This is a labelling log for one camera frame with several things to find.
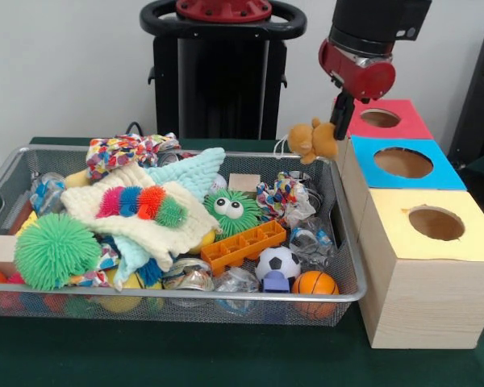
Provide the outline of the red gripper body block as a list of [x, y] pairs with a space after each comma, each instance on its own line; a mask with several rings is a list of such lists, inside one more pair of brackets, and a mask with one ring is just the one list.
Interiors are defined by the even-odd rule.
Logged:
[[359, 56], [338, 48], [329, 40], [320, 46], [319, 64], [339, 88], [360, 101], [382, 98], [396, 78], [392, 55]]

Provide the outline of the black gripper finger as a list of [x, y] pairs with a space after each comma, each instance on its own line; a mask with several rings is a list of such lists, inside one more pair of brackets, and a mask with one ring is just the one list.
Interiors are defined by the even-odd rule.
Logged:
[[330, 118], [330, 123], [334, 125], [335, 140], [341, 141], [346, 137], [353, 111], [354, 97], [347, 90], [342, 90], [336, 97]]

